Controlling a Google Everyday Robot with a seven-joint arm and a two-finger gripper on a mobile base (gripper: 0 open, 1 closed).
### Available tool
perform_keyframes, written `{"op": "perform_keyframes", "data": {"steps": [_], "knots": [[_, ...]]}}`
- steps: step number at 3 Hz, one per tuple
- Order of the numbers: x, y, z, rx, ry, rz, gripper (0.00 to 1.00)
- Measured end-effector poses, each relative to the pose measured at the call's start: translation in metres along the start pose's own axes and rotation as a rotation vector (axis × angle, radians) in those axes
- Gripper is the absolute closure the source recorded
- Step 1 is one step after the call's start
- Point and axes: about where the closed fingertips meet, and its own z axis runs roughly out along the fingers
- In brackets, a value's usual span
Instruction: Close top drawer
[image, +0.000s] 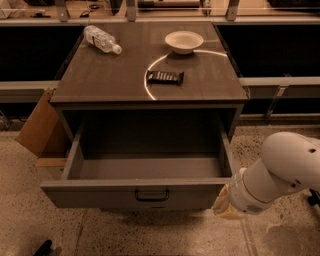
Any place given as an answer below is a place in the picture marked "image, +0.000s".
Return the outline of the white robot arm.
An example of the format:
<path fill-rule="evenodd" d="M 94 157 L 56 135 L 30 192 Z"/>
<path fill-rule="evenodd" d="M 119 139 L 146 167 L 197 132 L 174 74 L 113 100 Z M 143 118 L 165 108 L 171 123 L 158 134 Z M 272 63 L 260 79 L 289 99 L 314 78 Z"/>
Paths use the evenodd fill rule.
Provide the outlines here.
<path fill-rule="evenodd" d="M 234 173 L 213 204 L 215 215 L 258 215 L 273 202 L 304 189 L 320 189 L 320 140 L 293 132 L 267 137 L 260 157 Z"/>

